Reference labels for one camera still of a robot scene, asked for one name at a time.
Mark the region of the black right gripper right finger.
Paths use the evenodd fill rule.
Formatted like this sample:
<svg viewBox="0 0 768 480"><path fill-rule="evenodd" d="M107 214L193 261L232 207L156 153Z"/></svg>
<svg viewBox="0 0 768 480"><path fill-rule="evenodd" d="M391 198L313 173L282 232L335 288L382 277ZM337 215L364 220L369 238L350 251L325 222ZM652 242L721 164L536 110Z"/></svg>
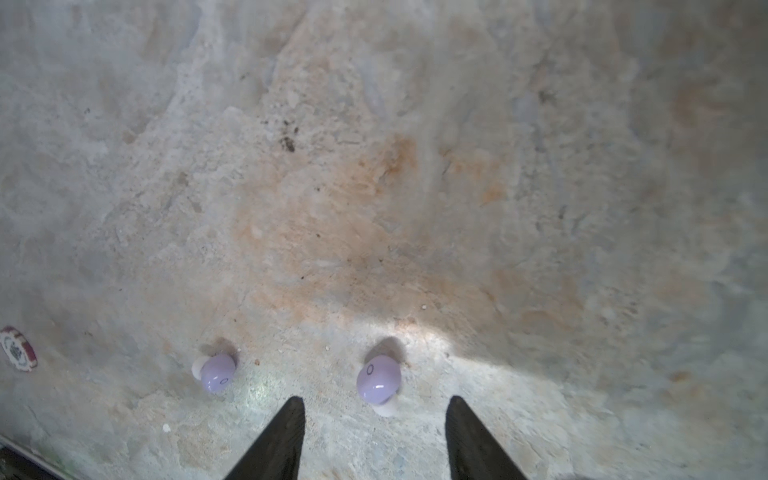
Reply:
<svg viewBox="0 0 768 480"><path fill-rule="evenodd" d="M445 420L453 480L527 480L500 443L460 396L450 399Z"/></svg>

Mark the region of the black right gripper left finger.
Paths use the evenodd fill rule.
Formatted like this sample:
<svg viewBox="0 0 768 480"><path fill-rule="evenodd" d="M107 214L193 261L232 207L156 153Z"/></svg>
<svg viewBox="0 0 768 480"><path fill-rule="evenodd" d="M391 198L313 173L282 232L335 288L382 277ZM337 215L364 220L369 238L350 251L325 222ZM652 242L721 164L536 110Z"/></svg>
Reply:
<svg viewBox="0 0 768 480"><path fill-rule="evenodd" d="M297 480L305 436L303 399L290 397L225 480Z"/></svg>

